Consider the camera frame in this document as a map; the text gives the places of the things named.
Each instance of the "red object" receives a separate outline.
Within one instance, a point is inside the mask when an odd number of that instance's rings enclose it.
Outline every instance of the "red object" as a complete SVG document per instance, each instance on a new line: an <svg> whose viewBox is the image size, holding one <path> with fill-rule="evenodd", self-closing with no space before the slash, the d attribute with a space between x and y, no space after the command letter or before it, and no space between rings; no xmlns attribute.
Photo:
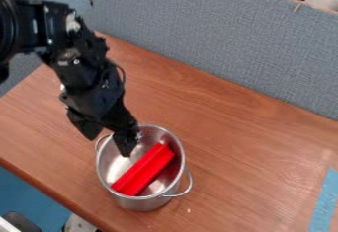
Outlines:
<svg viewBox="0 0 338 232"><path fill-rule="evenodd" d="M158 142L111 185L111 189L124 195L136 196L166 168L173 158L174 152L169 145Z"/></svg>

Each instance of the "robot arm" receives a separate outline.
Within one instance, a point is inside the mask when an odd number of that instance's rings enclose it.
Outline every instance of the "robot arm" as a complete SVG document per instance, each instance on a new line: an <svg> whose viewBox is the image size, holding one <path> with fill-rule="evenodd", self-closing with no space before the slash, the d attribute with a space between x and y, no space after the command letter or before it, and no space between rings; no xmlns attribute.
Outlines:
<svg viewBox="0 0 338 232"><path fill-rule="evenodd" d="M106 58L107 45L67 5L42 0L0 0L0 83L18 53L35 53L56 72L67 117L88 138L114 131L123 156L138 141L138 121L123 104L124 72Z"/></svg>

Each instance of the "stainless steel bowl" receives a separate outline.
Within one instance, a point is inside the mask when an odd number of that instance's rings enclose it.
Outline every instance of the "stainless steel bowl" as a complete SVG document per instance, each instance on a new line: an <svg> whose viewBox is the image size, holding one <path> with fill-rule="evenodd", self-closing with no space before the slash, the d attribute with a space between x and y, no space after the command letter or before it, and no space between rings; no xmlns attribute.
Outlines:
<svg viewBox="0 0 338 232"><path fill-rule="evenodd" d="M189 193L193 186L191 175L185 168L185 152L177 137L160 126L140 124L142 140L136 146L131 157L123 157L112 140L112 135L103 136L96 142L96 172L104 188L112 193L119 205L127 209L150 211L163 206L173 197ZM166 169L160 172L154 182L146 187L139 196L127 196L114 191L110 186L120 178L128 168L142 158L150 148L165 141L175 157ZM177 194L179 179L183 171L189 176L189 186L186 190Z"/></svg>

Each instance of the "wooden table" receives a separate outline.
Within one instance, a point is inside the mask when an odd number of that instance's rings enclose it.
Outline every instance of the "wooden table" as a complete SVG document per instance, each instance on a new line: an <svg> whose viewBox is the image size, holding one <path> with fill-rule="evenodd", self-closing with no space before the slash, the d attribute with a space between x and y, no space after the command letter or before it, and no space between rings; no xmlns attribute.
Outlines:
<svg viewBox="0 0 338 232"><path fill-rule="evenodd" d="M193 191L152 212L118 207L46 66L0 100L0 164L103 231L307 231L327 168L338 169L337 122L118 39L107 43L128 75L128 108L183 143Z"/></svg>

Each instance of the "pot handle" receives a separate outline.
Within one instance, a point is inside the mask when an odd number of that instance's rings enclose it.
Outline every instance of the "pot handle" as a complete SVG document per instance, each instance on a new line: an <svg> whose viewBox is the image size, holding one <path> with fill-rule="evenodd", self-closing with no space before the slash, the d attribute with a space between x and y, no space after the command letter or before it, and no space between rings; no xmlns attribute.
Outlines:
<svg viewBox="0 0 338 232"><path fill-rule="evenodd" d="M96 152L99 152L99 144L100 144L100 142L107 138L107 137L110 137L111 136L111 134L106 134L106 135L103 135L99 139L98 139L98 141L96 141L96 143L95 143L95 151Z"/></svg>
<svg viewBox="0 0 338 232"><path fill-rule="evenodd" d="M189 179L189 185L187 185L187 188L186 190L182 192L182 193L177 193L177 194L171 194L171 195L160 195L160 197L177 197L177 196L182 196L185 194L187 194L193 188L193 176L191 176L191 173L190 171L187 170L187 168L185 168L185 172L186 172L186 176L187 176L187 179Z"/></svg>

